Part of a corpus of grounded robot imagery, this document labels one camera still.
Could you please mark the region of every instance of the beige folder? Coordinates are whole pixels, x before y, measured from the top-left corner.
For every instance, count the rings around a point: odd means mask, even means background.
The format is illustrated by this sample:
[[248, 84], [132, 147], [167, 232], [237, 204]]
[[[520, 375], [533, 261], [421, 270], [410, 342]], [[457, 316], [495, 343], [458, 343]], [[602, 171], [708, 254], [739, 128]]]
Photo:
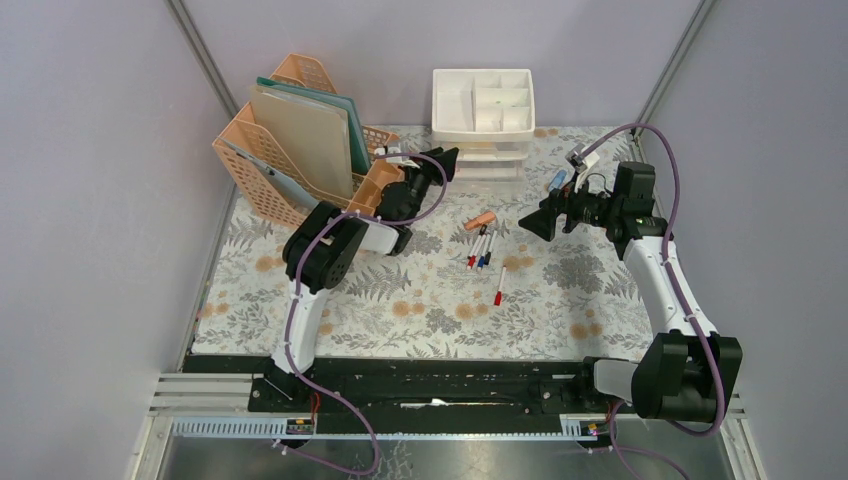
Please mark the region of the beige folder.
[[353, 197], [347, 112], [279, 98], [257, 85], [250, 88], [250, 103], [256, 123], [268, 130], [313, 187]]

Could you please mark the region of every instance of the gray wall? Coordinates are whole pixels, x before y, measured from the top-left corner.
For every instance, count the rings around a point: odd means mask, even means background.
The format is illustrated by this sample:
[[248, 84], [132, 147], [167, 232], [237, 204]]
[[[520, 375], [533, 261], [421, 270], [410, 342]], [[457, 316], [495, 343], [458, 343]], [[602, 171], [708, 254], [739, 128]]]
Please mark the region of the gray wall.
[[187, 0], [236, 99], [315, 57], [370, 124], [430, 124], [434, 68], [530, 68], [537, 125], [636, 118], [698, 0]]
[[4, 2], [0, 45], [0, 477], [121, 478], [223, 208], [226, 116], [162, 1]]
[[[686, 275], [745, 351], [771, 480], [848, 469], [846, 24], [844, 0], [721, 2], [655, 119], [680, 162]], [[670, 206], [668, 161], [646, 149]]]

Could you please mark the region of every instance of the orange object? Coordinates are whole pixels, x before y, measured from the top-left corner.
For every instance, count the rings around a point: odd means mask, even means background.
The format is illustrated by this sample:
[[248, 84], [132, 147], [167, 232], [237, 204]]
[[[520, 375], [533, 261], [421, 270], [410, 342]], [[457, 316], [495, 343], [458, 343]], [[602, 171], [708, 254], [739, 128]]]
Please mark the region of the orange object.
[[[291, 54], [274, 71], [272, 79], [280, 81], [288, 79], [287, 83], [317, 88], [335, 93], [335, 88], [327, 76], [321, 63], [315, 59]], [[239, 147], [256, 155], [263, 162], [285, 173], [300, 184], [317, 200], [326, 200], [333, 205], [346, 210], [359, 210], [372, 215], [380, 203], [380, 194], [387, 184], [403, 178], [403, 172], [384, 159], [374, 160], [374, 150], [397, 140], [397, 135], [376, 128], [362, 127], [368, 153], [372, 157], [371, 169], [366, 176], [353, 174], [353, 198], [342, 198], [321, 191], [306, 181], [274, 137], [253, 117], [253, 108], [248, 102], [236, 115], [229, 125], [221, 132], [220, 137], [233, 142]], [[224, 142], [215, 139], [212, 147], [218, 153], [221, 162], [236, 181], [242, 194], [247, 198], [256, 213], [271, 222], [299, 227], [308, 211], [295, 202], [287, 199], [275, 189], [268, 180], [249, 160], [236, 154]]]
[[468, 222], [465, 223], [465, 229], [468, 231], [474, 230], [477, 227], [486, 225], [488, 223], [492, 223], [497, 219], [495, 214], [492, 211], [488, 211], [482, 215], [478, 215], [477, 217], [472, 218]]

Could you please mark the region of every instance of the orange eraser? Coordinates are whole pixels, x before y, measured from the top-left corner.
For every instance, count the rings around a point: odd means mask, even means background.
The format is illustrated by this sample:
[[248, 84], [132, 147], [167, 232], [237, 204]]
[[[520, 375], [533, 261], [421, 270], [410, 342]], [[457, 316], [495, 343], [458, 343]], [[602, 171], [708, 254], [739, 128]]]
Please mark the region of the orange eraser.
[[468, 222], [465, 223], [465, 229], [468, 231], [474, 230], [475, 228], [486, 225], [487, 223], [492, 223], [495, 221], [495, 214], [492, 211], [488, 211], [482, 215], [472, 218]]

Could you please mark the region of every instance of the floral pattern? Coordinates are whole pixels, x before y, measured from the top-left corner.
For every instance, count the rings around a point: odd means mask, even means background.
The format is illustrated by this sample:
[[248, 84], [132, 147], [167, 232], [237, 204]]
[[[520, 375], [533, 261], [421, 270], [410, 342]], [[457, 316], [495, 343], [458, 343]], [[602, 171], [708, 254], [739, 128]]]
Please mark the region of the floral pattern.
[[[414, 151], [430, 148], [426, 127], [385, 127]], [[547, 184], [577, 143], [609, 128], [536, 130], [525, 162], [527, 189], [517, 198], [448, 194], [415, 223], [396, 257], [360, 252], [322, 312], [316, 353], [322, 356], [550, 359], [584, 356], [638, 359], [651, 341], [633, 278], [598, 228], [585, 225], [545, 242], [518, 227], [547, 194]], [[602, 146], [593, 191], [612, 188], [626, 140]], [[475, 233], [462, 224], [492, 210], [499, 235], [492, 265], [466, 269]], [[288, 278], [282, 249], [292, 229], [257, 217], [235, 200], [227, 238], [210, 281], [192, 351], [268, 354], [286, 319]], [[493, 305], [501, 265], [504, 299]]]

